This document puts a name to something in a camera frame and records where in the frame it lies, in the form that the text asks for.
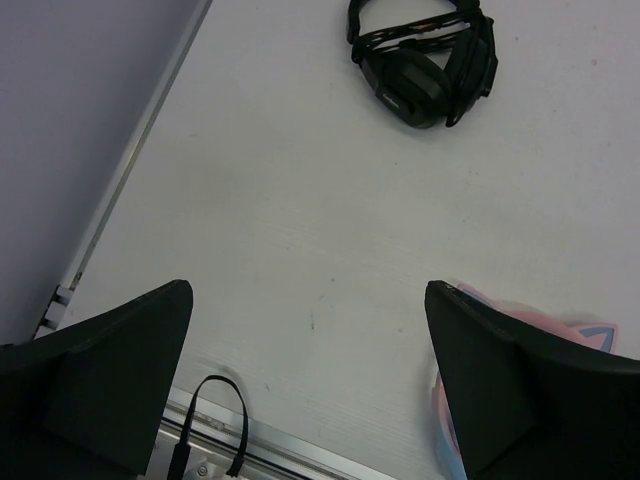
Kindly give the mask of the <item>pink blue cat-ear headphones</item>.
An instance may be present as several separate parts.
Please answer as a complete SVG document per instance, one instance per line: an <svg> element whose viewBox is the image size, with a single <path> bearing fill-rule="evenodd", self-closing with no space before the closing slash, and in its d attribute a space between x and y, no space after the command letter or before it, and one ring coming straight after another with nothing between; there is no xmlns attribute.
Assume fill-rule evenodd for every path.
<svg viewBox="0 0 640 480"><path fill-rule="evenodd" d="M613 323L576 321L563 323L541 310L517 302L489 298L469 284L455 281L462 293L512 318L588 348L613 354L616 351L618 326ZM435 426L435 453L445 479L466 479L453 421L440 372L436 371L431 391L431 411Z"/></svg>

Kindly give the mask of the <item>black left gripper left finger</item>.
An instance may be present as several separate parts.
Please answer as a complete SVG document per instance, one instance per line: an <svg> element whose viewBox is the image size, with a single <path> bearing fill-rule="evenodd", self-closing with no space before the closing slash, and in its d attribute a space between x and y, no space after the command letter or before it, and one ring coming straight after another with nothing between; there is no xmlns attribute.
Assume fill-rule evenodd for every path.
<svg viewBox="0 0 640 480"><path fill-rule="evenodd" d="M1 350L4 479L135 479L154 448L193 309L173 280Z"/></svg>

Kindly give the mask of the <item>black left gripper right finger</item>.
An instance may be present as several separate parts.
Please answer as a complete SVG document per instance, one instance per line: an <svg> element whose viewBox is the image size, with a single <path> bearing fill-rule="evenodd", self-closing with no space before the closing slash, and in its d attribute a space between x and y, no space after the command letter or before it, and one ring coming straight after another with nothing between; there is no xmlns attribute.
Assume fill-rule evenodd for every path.
<svg viewBox="0 0 640 480"><path fill-rule="evenodd" d="M425 313L466 479L635 479L639 364L442 280Z"/></svg>

